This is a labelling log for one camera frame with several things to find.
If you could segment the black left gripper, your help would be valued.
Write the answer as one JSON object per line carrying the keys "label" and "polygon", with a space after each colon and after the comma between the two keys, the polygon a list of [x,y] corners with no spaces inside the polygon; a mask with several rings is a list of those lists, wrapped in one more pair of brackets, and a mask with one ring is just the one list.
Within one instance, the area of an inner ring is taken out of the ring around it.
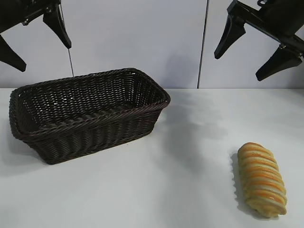
{"label": "black left gripper", "polygon": [[[67,49],[72,42],[67,34],[58,0],[0,0],[0,32],[15,25],[28,25],[37,17],[43,16],[43,22],[58,36]],[[26,71],[27,64],[0,37],[0,60],[21,72]]]}

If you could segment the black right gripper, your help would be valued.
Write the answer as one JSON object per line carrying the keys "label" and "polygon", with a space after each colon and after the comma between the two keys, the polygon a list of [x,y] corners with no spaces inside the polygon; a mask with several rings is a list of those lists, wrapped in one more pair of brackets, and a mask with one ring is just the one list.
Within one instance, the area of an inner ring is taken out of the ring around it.
{"label": "black right gripper", "polygon": [[296,32],[304,25],[304,2],[302,0],[259,0],[256,10],[238,0],[227,8],[226,25],[214,51],[215,59],[220,59],[228,48],[246,31],[249,24],[280,43],[274,54],[256,72],[262,81],[285,69],[297,67],[302,63],[304,41]]}

